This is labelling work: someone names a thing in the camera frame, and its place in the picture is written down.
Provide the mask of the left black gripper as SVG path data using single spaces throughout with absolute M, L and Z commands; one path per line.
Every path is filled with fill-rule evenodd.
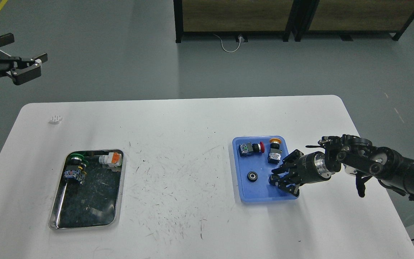
M 15 42 L 12 33 L 0 36 L 0 47 Z M 0 72 L 10 72 L 10 78 L 17 86 L 41 77 L 41 66 L 48 61 L 48 54 L 42 53 L 33 58 L 12 57 L 0 50 Z

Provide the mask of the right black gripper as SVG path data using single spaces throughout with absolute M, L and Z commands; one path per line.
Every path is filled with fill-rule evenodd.
M 297 175 L 286 174 L 280 176 L 278 186 L 276 187 L 294 197 L 299 197 L 300 195 L 300 184 L 325 182 L 332 177 L 332 172 L 325 164 L 325 155 L 321 151 L 304 155 L 296 149 L 284 157 L 282 164 L 278 168 L 272 169 L 271 173 L 280 175 L 289 173 L 293 169 L 296 169 Z

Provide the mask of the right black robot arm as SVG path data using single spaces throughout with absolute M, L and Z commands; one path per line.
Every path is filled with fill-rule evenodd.
M 366 182 L 377 179 L 385 189 L 414 201 L 414 159 L 403 157 L 385 146 L 373 146 L 365 138 L 353 135 L 323 136 L 316 151 L 303 154 L 292 151 L 281 165 L 271 171 L 269 184 L 298 197 L 304 184 L 325 182 L 342 168 L 355 177 L 359 197 L 364 197 Z

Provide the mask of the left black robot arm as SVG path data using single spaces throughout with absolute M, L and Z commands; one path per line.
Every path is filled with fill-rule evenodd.
M 15 42 L 12 33 L 0 36 L 0 47 Z M 8 77 L 19 86 L 41 77 L 41 66 L 48 61 L 48 54 L 42 53 L 31 58 L 22 58 L 7 54 L 0 49 L 0 78 Z

